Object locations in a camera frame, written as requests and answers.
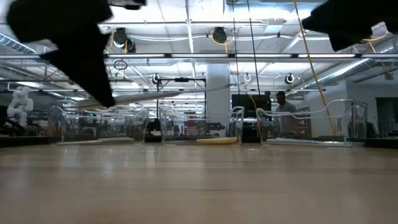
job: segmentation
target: ceiling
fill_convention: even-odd
[[[4,22],[7,12],[7,5],[10,1],[0,3],[0,34],[4,34],[16,40],[12,32]],[[300,34],[300,27],[297,20],[292,1],[254,1],[249,0],[251,13],[248,14],[246,1],[236,1],[235,12],[231,6],[225,3],[231,0],[148,0],[148,5],[139,11],[127,11],[123,8],[112,7],[114,17],[100,24],[103,32],[112,32],[117,27],[125,27],[129,37],[137,47],[137,54],[175,53],[175,54],[303,54],[306,52],[304,42]],[[301,18],[307,17],[310,10],[323,0],[298,1],[298,11]],[[228,36],[227,46],[215,43],[211,38],[211,32],[215,27],[224,27]],[[374,36],[385,34],[386,28],[383,24],[373,27]],[[311,53],[335,54],[329,43],[328,37],[321,33],[306,32],[308,49]],[[388,38],[375,41],[374,45],[386,41]],[[37,54],[56,49],[51,42],[43,40],[37,43],[26,44]],[[369,50],[367,44],[356,45],[358,52]],[[342,53],[350,53],[353,49],[346,49]],[[83,54],[84,49],[76,49],[76,52]],[[117,48],[109,41],[106,51],[109,54],[123,54],[124,50]],[[0,45],[0,54],[21,54],[9,47]],[[0,60],[0,77],[3,79],[20,80],[67,80],[68,78],[57,71],[51,65],[40,63],[36,60]],[[107,60],[109,74],[112,79],[123,78],[130,82],[112,82],[114,89],[132,90],[115,91],[115,95],[137,93],[140,89],[154,88],[152,77],[158,74],[161,78],[194,77],[205,78],[206,65],[214,63],[209,60],[173,60],[173,59],[134,59],[130,60],[129,67],[118,71],[113,66],[114,60]],[[260,88],[280,88],[284,86],[284,77],[292,73],[296,77],[294,85],[302,84],[312,78],[310,64],[306,61],[281,62],[279,60],[270,62],[255,61],[248,62],[241,58],[236,61],[219,61],[217,63],[228,64],[231,70],[231,82],[244,82],[247,88],[257,88],[254,82],[256,75],[259,77]],[[316,63],[316,71],[323,72],[336,65],[336,63]],[[44,89],[79,89],[76,85],[68,82],[46,82],[39,83]],[[192,83],[170,82],[168,88],[199,88]],[[83,92],[59,93],[62,97],[86,98]]]

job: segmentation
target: black screen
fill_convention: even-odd
[[[261,100],[259,95],[252,95],[254,102],[256,102],[257,108],[261,108],[265,111],[271,110],[271,99],[267,95],[261,95]],[[240,104],[239,104],[239,95],[232,95],[232,107],[235,106],[243,106],[244,107],[244,117],[245,118],[256,118],[256,109],[254,107],[254,103],[249,95],[240,95]]]

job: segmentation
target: fluorescent light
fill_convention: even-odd
[[[179,101],[183,101],[183,102],[196,102],[196,101],[204,101],[205,99],[159,99],[159,101],[174,101],[174,102],[179,102]]]
[[[57,97],[63,97],[61,94],[58,94],[58,93],[52,93],[52,92],[49,92],[51,95],[53,95],[53,96],[57,96]]]
[[[355,57],[355,54],[310,54],[311,58],[348,58]],[[298,55],[300,58],[308,57],[307,54]]]
[[[32,88],[40,88],[40,87],[42,87],[42,85],[37,84],[37,83],[32,83],[32,82],[17,82],[17,83],[21,84],[21,85],[32,87]]]
[[[237,57],[254,58],[254,54],[237,54]],[[259,58],[290,58],[291,54],[256,54]]]
[[[108,55],[108,58],[162,58],[164,54],[116,54]]]
[[[398,54],[363,54],[362,58],[397,58]]]
[[[182,111],[188,111],[188,110],[190,110],[190,111],[202,111],[202,109],[200,109],[200,108],[198,108],[198,109],[196,109],[196,108],[174,108],[174,110],[175,111],[177,111],[177,110],[182,110]]]
[[[388,48],[386,50],[382,50],[382,51],[380,51],[380,53],[386,53],[387,51],[392,50],[392,49],[394,49],[394,47],[390,47],[390,48]]]
[[[172,58],[226,58],[228,54],[172,54]]]
[[[81,100],[85,100],[82,97],[71,97],[71,99],[76,100],[76,101],[81,101]]]
[[[0,59],[11,60],[11,59],[41,59],[39,55],[0,55]]]

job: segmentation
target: clear plastic barrier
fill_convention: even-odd
[[[333,100],[321,110],[303,113],[257,109],[262,143],[347,146],[366,139],[368,105]]]
[[[168,106],[160,107],[163,143],[240,144],[243,107],[227,114],[177,114]]]
[[[49,136],[53,142],[144,142],[149,109],[136,114],[80,111],[74,101],[49,107]]]

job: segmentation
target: hanging cable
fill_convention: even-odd
[[[388,34],[388,30],[386,31],[386,33],[384,35],[382,35],[381,37],[378,38],[374,38],[374,39],[363,39],[364,41],[375,41],[375,40],[380,40],[386,37],[386,35]]]
[[[376,49],[373,47],[372,40],[369,40],[368,42],[369,42],[369,45],[371,46],[373,52],[376,54],[377,52],[376,52]],[[392,74],[392,72],[387,68],[387,66],[386,66],[383,62],[381,62],[381,65],[384,67],[384,70],[385,70],[390,76],[392,76],[392,77],[394,76],[394,75]]]
[[[229,41],[228,43],[223,43],[223,44],[221,44],[221,43],[217,42],[217,41],[214,39],[213,33],[214,33],[214,31],[211,31],[211,33],[210,33],[210,37],[211,37],[211,39],[213,40],[213,42],[216,43],[216,44],[218,44],[218,45],[224,45],[224,46],[225,46],[225,53],[228,54],[227,45],[230,44],[230,43],[232,43],[232,41],[234,41],[234,38],[233,38],[231,41]]]
[[[321,86],[320,86],[320,84],[319,84],[318,75],[317,75],[317,73],[315,72],[315,69],[314,69],[314,67],[313,67],[313,63],[312,63],[310,51],[309,51],[309,49],[308,49],[307,40],[305,39],[304,28],[303,28],[303,24],[302,24],[301,19],[300,19],[300,16],[299,16],[299,9],[298,9],[298,7],[297,7],[297,0],[293,0],[293,1],[294,1],[294,8],[295,8],[295,11],[296,11],[296,14],[297,14],[298,24],[300,25],[301,35],[302,35],[303,40],[304,40],[305,51],[307,52],[308,61],[310,62],[312,75],[313,75],[313,78],[315,79],[315,83],[317,84],[319,94],[321,95],[321,99],[322,99],[322,102],[323,102],[323,106],[326,107],[326,99],[325,99],[325,96],[323,95],[322,88],[321,88]],[[333,122],[331,121],[331,118],[330,118],[329,110],[326,110],[326,112],[328,113],[329,123],[330,123],[330,128],[331,128],[331,130],[332,130],[332,133],[333,133],[333,135],[336,135],[335,128],[333,128]]]
[[[232,14],[233,14],[233,22],[234,22],[234,40],[236,40],[234,1],[232,1]],[[241,85],[240,85],[240,80],[239,80],[239,68],[238,68],[238,46],[236,45],[236,42],[234,43],[234,45],[235,45],[235,59],[236,59],[236,75],[238,76],[238,103],[239,103],[239,106],[241,106]]]
[[[257,79],[257,87],[259,90],[259,100],[261,101],[261,93],[260,93],[260,82],[259,82],[259,72],[257,70],[257,58],[256,58],[256,47],[254,46],[254,35],[253,35],[253,26],[251,22],[251,15],[250,15],[250,5],[249,0],[248,2],[248,11],[249,11],[249,22],[250,22],[250,31],[251,31],[251,38],[252,38],[252,45],[253,45],[253,56],[254,56],[254,68],[256,69],[256,79]]]

